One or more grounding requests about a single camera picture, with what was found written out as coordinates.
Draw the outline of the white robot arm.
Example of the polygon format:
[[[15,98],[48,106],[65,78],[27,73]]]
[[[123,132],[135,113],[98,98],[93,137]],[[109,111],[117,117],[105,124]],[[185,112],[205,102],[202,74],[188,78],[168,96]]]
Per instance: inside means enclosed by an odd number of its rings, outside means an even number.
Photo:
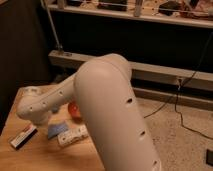
[[[131,76],[130,63],[121,55],[92,58],[45,93],[26,88],[17,115],[41,125],[52,108],[76,101],[106,171],[162,171]]]

